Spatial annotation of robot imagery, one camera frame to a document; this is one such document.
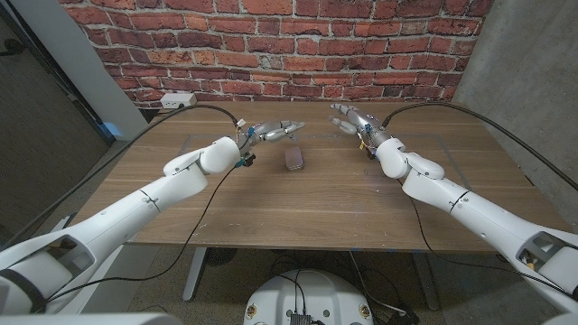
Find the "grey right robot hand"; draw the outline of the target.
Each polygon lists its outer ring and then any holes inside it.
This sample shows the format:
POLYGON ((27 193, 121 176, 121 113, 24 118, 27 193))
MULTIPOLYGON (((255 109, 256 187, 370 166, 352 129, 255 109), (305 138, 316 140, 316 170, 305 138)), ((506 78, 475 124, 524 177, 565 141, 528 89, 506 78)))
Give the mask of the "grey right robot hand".
POLYGON ((330 108, 342 116, 342 119, 331 116, 330 121, 343 133, 357 135, 368 147, 378 148, 391 138, 377 118, 357 107, 334 103, 330 108))

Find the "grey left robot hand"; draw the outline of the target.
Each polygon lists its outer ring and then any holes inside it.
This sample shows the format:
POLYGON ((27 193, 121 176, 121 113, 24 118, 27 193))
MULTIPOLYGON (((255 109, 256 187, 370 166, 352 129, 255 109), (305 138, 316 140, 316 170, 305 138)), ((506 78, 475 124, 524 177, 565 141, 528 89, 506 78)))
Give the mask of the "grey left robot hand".
POLYGON ((305 126, 304 122, 292 120, 267 121, 250 126, 241 133, 238 140, 238 149, 244 153, 261 142, 278 142, 285 137, 293 138, 294 133, 305 126))

